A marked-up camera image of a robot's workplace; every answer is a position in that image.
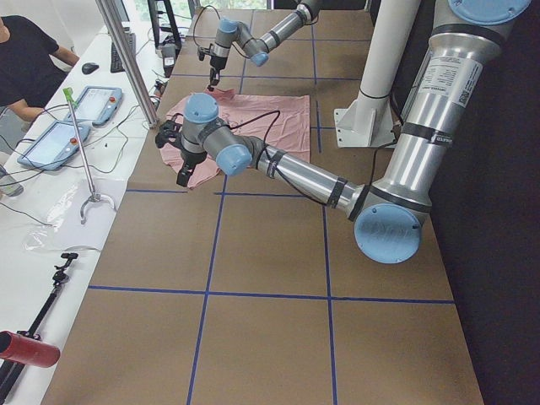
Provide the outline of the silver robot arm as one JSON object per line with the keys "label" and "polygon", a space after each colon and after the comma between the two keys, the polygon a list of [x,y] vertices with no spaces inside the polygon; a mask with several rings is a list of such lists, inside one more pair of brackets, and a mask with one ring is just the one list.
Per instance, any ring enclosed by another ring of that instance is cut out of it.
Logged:
{"label": "silver robot arm", "polygon": [[175,141],[182,167],[177,182],[187,186],[198,165],[212,159],[228,176],[248,168],[279,179],[310,200],[343,210],[354,223],[359,249],[386,264],[405,262],[418,250],[431,210],[429,189],[475,90],[484,66],[495,59],[526,1],[439,1],[435,4],[427,64],[419,72],[413,102],[395,138],[384,138],[378,119],[389,94],[403,42],[384,34],[409,34],[418,3],[402,2],[404,17],[381,5],[370,53],[356,100],[337,112],[336,127],[352,147],[392,149],[385,174],[356,185],[294,156],[265,138],[241,136],[219,115],[210,93],[187,97]]}
{"label": "silver robot arm", "polygon": [[244,55],[257,67],[269,59],[269,53],[280,46],[292,34],[304,26],[314,24],[320,13],[322,1],[300,1],[295,10],[274,25],[260,38],[255,37],[248,26],[236,20],[222,18],[219,22],[214,42],[208,47],[199,46],[198,58],[210,56],[208,90],[214,91],[225,69],[230,49],[238,45]]}

